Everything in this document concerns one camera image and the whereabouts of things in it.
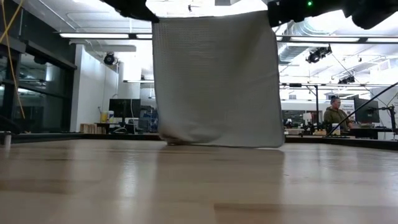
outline person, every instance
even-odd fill
[[[326,109],[325,114],[323,115],[323,122],[329,124],[340,123],[344,118],[347,117],[347,114],[340,109],[341,106],[340,98],[332,96],[330,104],[331,106]],[[353,124],[349,119],[347,119],[345,122],[343,122],[340,125],[341,130],[346,132],[349,130],[349,128],[352,127]]]

